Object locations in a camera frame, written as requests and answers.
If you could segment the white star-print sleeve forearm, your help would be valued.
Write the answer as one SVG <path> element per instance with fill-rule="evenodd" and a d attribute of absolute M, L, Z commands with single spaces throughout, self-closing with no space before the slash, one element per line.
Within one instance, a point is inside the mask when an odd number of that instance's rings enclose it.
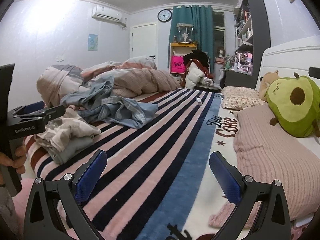
<path fill-rule="evenodd" d="M 17 239 L 21 239 L 21 223 L 18 214 L 15 209 L 12 197 L 4 185 L 0 188 L 1 203 L 0 211 L 1 216 L 6 222 L 7 226 L 14 233 Z"/>

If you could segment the person's left hand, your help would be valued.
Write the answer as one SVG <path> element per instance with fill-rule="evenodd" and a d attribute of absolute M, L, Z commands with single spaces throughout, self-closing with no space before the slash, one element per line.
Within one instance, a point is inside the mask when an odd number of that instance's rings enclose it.
<path fill-rule="evenodd" d="M 1 152 L 0 163 L 1 165 L 6 167 L 13 167 L 18 174 L 24 174 L 25 173 L 24 164 L 27 159 L 26 153 L 27 153 L 27 149 L 25 144 L 23 143 L 22 146 L 16 148 L 16 151 L 15 151 L 15 155 L 17 157 L 16 160 L 11 160 L 8 156 L 6 156 L 4 153 Z"/>

